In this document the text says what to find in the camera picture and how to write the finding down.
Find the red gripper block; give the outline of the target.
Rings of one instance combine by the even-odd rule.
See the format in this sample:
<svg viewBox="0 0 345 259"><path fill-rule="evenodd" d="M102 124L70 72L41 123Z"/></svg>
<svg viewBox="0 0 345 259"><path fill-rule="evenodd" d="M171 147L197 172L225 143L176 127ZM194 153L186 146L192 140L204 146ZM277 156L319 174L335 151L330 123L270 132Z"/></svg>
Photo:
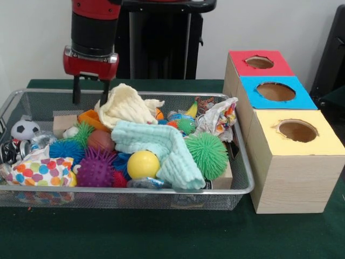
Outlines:
<svg viewBox="0 0 345 259"><path fill-rule="evenodd" d="M80 103L81 88L79 80L81 76L97 77L103 83L103 93L100 98L100 106L103 106L109 95L111 81L116 76L119 64L119 55L112 53L109 56L83 56L75 52L71 46L66 45L63 54L63 66L66 74L73 78L73 104Z"/></svg>

